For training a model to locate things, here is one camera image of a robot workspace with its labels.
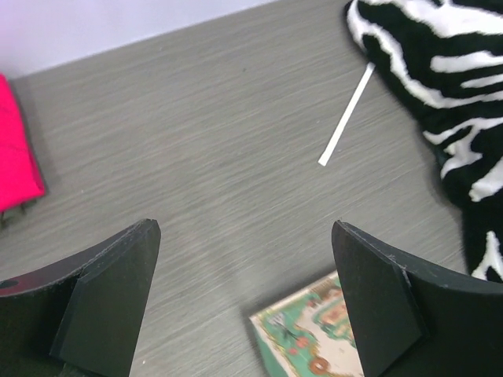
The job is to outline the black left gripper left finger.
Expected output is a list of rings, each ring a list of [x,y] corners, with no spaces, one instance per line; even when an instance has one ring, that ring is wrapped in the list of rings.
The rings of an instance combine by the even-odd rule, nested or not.
[[[142,219],[1,282],[3,376],[128,376],[160,250]]]

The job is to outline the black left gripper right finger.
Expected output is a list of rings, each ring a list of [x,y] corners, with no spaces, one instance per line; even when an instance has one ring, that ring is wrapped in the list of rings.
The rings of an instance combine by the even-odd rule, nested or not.
[[[342,221],[332,249],[366,376],[500,376],[502,286]]]

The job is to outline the printed paper gift bag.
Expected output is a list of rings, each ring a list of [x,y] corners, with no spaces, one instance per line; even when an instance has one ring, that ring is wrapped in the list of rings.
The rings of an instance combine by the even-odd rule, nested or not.
[[[250,316],[269,376],[363,376],[336,271]]]

